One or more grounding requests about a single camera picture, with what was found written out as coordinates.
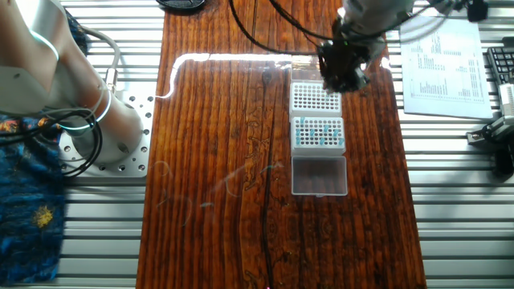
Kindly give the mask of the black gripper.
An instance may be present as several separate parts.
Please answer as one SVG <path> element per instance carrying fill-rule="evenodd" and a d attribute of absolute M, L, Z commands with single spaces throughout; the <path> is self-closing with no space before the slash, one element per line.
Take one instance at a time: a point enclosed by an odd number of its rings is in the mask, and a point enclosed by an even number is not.
<path fill-rule="evenodd" d="M 377 35 L 342 34 L 321 39 L 319 69 L 324 89 L 345 93 L 346 90 L 355 92 L 366 87 L 369 77 L 362 71 L 361 65 L 368 66 L 377 58 Z"/>

